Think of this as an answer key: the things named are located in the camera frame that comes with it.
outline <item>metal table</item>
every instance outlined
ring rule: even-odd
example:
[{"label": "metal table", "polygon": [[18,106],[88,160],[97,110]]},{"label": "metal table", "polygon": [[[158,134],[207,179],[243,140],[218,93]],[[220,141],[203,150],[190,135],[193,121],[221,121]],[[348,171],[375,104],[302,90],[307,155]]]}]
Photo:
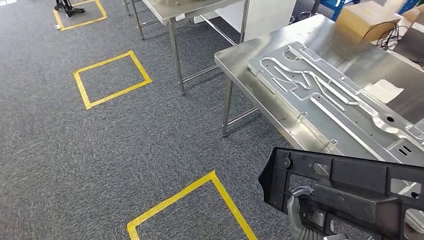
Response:
[{"label": "metal table", "polygon": [[[175,68],[177,75],[177,82],[179,91],[181,94],[185,94],[184,83],[188,82],[198,76],[201,76],[209,71],[217,69],[218,66],[214,65],[208,67],[202,71],[199,71],[191,76],[184,77],[181,74],[180,58],[177,49],[176,30],[175,23],[180,20],[190,19],[195,16],[200,16],[206,23],[208,23],[215,31],[217,31],[222,37],[224,37],[233,46],[236,43],[231,40],[225,33],[223,33],[217,26],[206,19],[203,14],[212,12],[214,10],[224,8],[228,5],[240,2],[241,0],[142,0],[144,4],[150,9],[150,11],[156,16],[156,20],[141,23],[136,11],[134,2],[137,0],[130,0],[135,12],[135,18],[137,20],[137,27],[141,34],[141,38],[144,40],[142,28],[151,24],[161,23],[168,27],[169,36],[171,40],[172,53],[175,60]],[[246,31],[246,21],[249,9],[250,0],[245,0],[243,9],[243,18],[241,23],[241,35],[240,42],[243,42]]]},{"label": "metal table", "polygon": [[[376,159],[365,148],[360,148],[359,143],[348,133],[337,136],[338,143],[335,145],[332,140],[323,137],[320,132],[322,129],[318,128],[312,132],[302,114],[295,114],[289,110],[289,107],[285,106],[249,70],[249,60],[296,41],[314,51],[361,88],[373,85],[381,79],[403,88],[403,92],[386,106],[423,130],[419,125],[424,122],[424,73],[371,43],[361,41],[352,33],[338,28],[332,20],[322,15],[315,15],[215,54],[216,64],[228,76],[222,119],[223,136],[227,135],[228,125],[260,110],[296,149]],[[233,83],[256,107],[229,120]],[[321,122],[327,124],[326,121],[323,115]],[[405,157],[403,160],[411,164],[411,159]],[[420,221],[424,219],[424,213],[415,215],[419,216]]]}]

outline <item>yellow tape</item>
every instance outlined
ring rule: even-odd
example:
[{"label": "yellow tape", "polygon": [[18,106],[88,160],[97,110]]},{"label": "yellow tape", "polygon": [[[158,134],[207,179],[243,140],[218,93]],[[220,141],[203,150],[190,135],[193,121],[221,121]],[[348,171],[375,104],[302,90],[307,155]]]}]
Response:
[{"label": "yellow tape", "polygon": [[78,86],[79,92],[81,93],[85,108],[90,109],[92,106],[90,104],[89,96],[87,96],[86,89],[84,88],[83,81],[81,81],[80,73],[78,71],[74,72],[73,77],[76,80],[76,85]]},{"label": "yellow tape", "polygon": [[232,215],[237,220],[238,224],[240,224],[241,229],[243,230],[244,234],[246,234],[247,238],[249,240],[256,240],[256,236],[253,233],[252,229],[246,222],[246,220],[243,218],[240,211],[237,209],[236,205],[234,204],[233,200],[231,199],[230,195],[225,190],[224,186],[220,182],[220,180],[217,178],[217,175],[215,174],[215,171],[211,171],[210,173],[206,174],[205,176],[201,177],[199,180],[193,182],[192,184],[188,185],[186,188],[181,190],[179,193],[175,194],[174,196],[164,200],[163,202],[159,203],[158,205],[154,206],[153,208],[149,209],[142,215],[138,216],[136,219],[130,221],[126,225],[126,229],[129,234],[129,238],[131,240],[140,240],[139,234],[137,233],[136,227],[146,221],[147,219],[151,218],[155,214],[159,213],[169,205],[175,203],[182,197],[186,196],[187,194],[191,193],[193,190],[197,189],[198,187],[204,185],[208,181],[212,181],[216,189],[218,190],[221,197],[224,199],[225,203],[227,204],[228,208],[230,209]]},{"label": "yellow tape", "polygon": [[53,10],[54,18],[56,18],[56,22],[60,26],[60,30],[65,31],[65,30],[69,30],[69,29],[74,29],[74,28],[77,28],[77,27],[81,27],[81,26],[84,26],[84,25],[87,25],[87,24],[92,24],[92,23],[95,23],[95,22],[98,22],[100,20],[108,18],[108,15],[106,14],[105,9],[103,8],[102,4],[100,3],[100,0],[88,0],[88,1],[78,2],[78,3],[73,4],[73,6],[78,6],[78,5],[87,4],[87,3],[91,3],[91,2],[96,3],[98,9],[101,12],[102,17],[99,17],[99,18],[94,19],[94,20],[78,23],[78,24],[75,24],[75,25],[72,25],[72,26],[64,27],[64,25],[62,24],[61,18],[58,14],[58,11]]},{"label": "yellow tape", "polygon": [[78,5],[83,5],[83,4],[88,4],[91,2],[95,2],[96,0],[88,0],[88,1],[82,1],[82,2],[77,2],[77,3],[73,3],[72,6],[78,6]]},{"label": "yellow tape", "polygon": [[242,216],[240,211],[237,209],[236,205],[234,204],[228,192],[225,190],[223,184],[217,178],[217,175],[215,175],[215,171],[212,172],[211,180],[213,184],[215,185],[215,188],[218,190],[219,194],[221,194],[221,197],[224,199],[229,210],[232,212],[232,215],[234,215],[241,229],[243,229],[243,232],[244,234],[246,234],[247,239],[250,239],[250,240],[257,239],[251,227],[246,222],[245,218]]},{"label": "yellow tape", "polygon": [[[87,71],[87,70],[90,70],[90,69],[93,69],[93,68],[97,68],[99,66],[102,66],[102,65],[111,63],[113,61],[116,61],[116,60],[119,60],[121,58],[128,57],[128,56],[131,57],[131,59],[134,62],[135,66],[137,67],[138,71],[143,76],[144,81],[139,82],[139,83],[137,83],[137,84],[135,84],[133,86],[130,86],[130,87],[124,89],[124,90],[121,90],[121,91],[119,91],[117,93],[114,93],[112,95],[109,95],[107,97],[104,97],[104,98],[102,98],[100,100],[97,100],[97,101],[94,101],[94,102],[90,102],[89,97],[87,95],[87,92],[86,92],[86,90],[84,88],[83,81],[81,80],[80,73],[81,72],[84,72],[84,71]],[[121,55],[118,55],[118,56],[109,58],[109,59],[104,60],[104,61],[101,61],[101,62],[98,62],[96,64],[93,64],[93,65],[86,66],[86,67],[83,67],[81,69],[78,69],[78,70],[76,70],[76,71],[73,72],[73,76],[75,78],[76,85],[78,86],[79,92],[81,93],[82,101],[84,102],[84,105],[85,105],[85,108],[86,109],[90,109],[90,108],[92,108],[92,107],[94,107],[96,105],[99,105],[99,104],[104,103],[104,102],[106,102],[108,100],[111,100],[113,98],[116,98],[116,97],[118,97],[118,96],[120,96],[122,94],[126,94],[129,91],[132,91],[132,90],[134,90],[136,88],[142,87],[142,86],[144,86],[144,85],[149,84],[149,83],[152,82],[152,80],[150,79],[150,77],[147,74],[146,70],[143,68],[142,64],[137,59],[137,57],[134,54],[134,52],[131,51],[131,50],[128,51],[128,52],[126,52],[126,53],[123,53]]]}]

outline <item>hole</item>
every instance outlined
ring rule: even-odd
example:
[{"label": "hole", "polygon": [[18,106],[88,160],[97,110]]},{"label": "hole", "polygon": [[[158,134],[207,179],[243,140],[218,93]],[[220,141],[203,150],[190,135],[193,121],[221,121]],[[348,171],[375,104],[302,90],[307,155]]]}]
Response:
[{"label": "hole", "polygon": [[408,156],[408,154],[406,153],[406,152],[404,152],[402,149],[398,149],[399,150],[399,152],[401,153],[401,154],[403,154],[403,155],[405,155],[405,156]]},{"label": "hole", "polygon": [[329,172],[330,172],[329,166],[322,163],[314,163],[313,170],[315,174],[325,176],[325,177],[329,176]]},{"label": "hole", "polygon": [[406,149],[408,152],[412,153],[412,151],[407,147],[407,146],[403,146],[404,149]]},{"label": "hole", "polygon": [[390,192],[415,199],[421,194],[421,184],[418,182],[392,178],[390,180]]},{"label": "hole", "polygon": [[349,240],[367,240],[371,235],[347,222],[339,219],[332,219],[330,221],[330,230],[336,234],[345,234]]},{"label": "hole", "polygon": [[420,195],[418,194],[418,193],[416,193],[416,192],[411,192],[411,197],[413,198],[413,199],[419,199],[420,198]]}]

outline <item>mounting hole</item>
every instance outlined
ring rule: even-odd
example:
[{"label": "mounting hole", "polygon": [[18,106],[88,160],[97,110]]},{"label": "mounting hole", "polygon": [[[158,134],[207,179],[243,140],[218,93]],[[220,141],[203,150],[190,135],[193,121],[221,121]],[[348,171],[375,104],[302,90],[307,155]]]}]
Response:
[{"label": "mounting hole", "polygon": [[413,199],[419,199],[420,198],[420,195],[418,194],[418,193],[416,193],[416,192],[411,192],[411,197],[413,198]]},{"label": "mounting hole", "polygon": [[408,152],[410,152],[410,153],[412,153],[412,151],[407,147],[407,146],[403,146],[403,148],[406,150],[406,151],[408,151]]},{"label": "mounting hole", "polygon": [[404,150],[402,150],[402,149],[398,149],[399,150],[399,152],[401,153],[401,154],[403,154],[403,155],[405,155],[405,156],[408,156],[408,154],[404,151]]}]

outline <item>table surface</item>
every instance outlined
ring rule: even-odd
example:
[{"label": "table surface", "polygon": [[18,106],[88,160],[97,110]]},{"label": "table surface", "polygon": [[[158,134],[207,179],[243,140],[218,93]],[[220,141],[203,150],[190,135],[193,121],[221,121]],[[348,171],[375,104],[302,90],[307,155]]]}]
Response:
[{"label": "table surface", "polygon": [[167,21],[192,18],[206,14],[241,0],[143,0],[156,18],[166,25]]},{"label": "table surface", "polygon": [[424,118],[424,73],[386,51],[315,15],[270,34],[217,52],[215,62],[252,100],[293,147],[315,152],[328,148],[251,73],[248,61],[298,41],[365,88],[386,79],[403,92],[386,105],[415,124]]}]

